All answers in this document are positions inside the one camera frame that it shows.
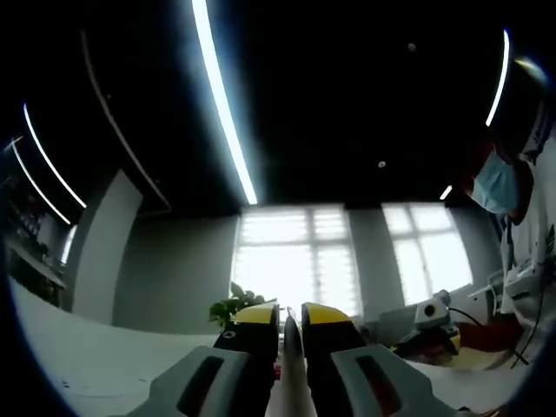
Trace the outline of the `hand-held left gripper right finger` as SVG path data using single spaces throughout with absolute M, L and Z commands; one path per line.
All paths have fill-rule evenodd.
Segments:
M 381 345 L 367 345 L 351 319 L 318 303 L 301 306 L 308 386 L 319 416 L 454 416 L 431 381 Z

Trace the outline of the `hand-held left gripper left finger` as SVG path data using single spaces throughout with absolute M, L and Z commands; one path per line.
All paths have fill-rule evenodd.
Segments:
M 263 416 L 275 383 L 280 308 L 241 310 L 212 347 L 193 349 L 155 378 L 130 416 Z

